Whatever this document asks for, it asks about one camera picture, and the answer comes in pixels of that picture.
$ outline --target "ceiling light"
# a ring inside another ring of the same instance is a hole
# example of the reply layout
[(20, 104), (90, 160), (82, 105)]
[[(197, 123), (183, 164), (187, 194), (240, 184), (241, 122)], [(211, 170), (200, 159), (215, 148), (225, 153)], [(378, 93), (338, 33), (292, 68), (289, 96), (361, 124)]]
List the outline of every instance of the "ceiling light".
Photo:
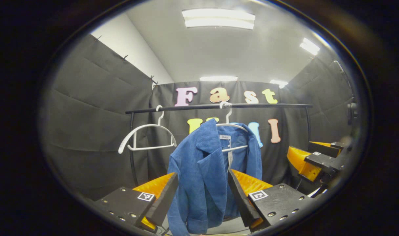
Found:
[(281, 81), (281, 80), (271, 79), (270, 84), (279, 85), (279, 87), (282, 89), (285, 85), (288, 85), (288, 82), (284, 82), (284, 81)]
[(236, 76), (205, 76), (200, 77), (201, 81), (236, 81)]
[(300, 47), (310, 52), (313, 55), (316, 55), (319, 52), (319, 47), (316, 44), (312, 43), (309, 39), (304, 38), (303, 42), (300, 44)]
[(226, 26), (252, 30), (255, 15), (239, 10), (190, 9), (182, 11), (185, 25), (191, 27)]

